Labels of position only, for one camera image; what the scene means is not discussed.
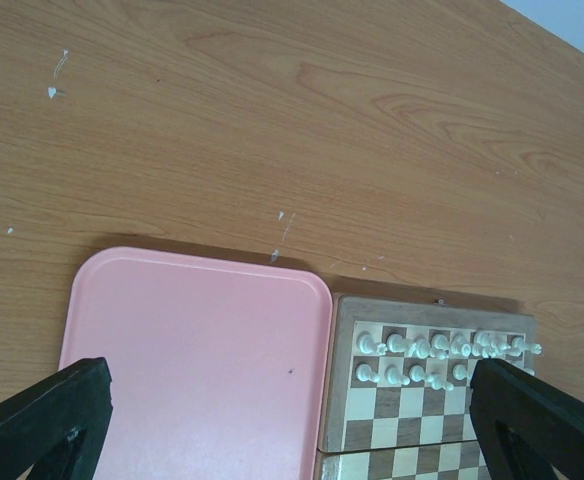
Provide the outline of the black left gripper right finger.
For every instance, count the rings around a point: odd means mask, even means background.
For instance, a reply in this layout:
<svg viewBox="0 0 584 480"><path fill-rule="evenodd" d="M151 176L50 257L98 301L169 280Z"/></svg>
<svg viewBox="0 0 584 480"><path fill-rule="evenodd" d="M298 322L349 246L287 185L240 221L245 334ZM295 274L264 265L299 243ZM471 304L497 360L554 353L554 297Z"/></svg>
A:
<svg viewBox="0 0 584 480"><path fill-rule="evenodd" d="M584 403L501 359L477 363L470 415L493 479L584 479Z"/></svg>

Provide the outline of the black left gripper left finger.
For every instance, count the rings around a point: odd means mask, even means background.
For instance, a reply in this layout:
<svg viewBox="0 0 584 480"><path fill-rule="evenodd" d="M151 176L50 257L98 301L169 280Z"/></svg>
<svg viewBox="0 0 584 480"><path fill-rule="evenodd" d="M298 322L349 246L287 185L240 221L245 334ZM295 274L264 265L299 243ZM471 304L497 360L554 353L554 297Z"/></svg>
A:
<svg viewBox="0 0 584 480"><path fill-rule="evenodd" d="M0 403L0 479L91 479L113 406L105 358L85 358Z"/></svg>

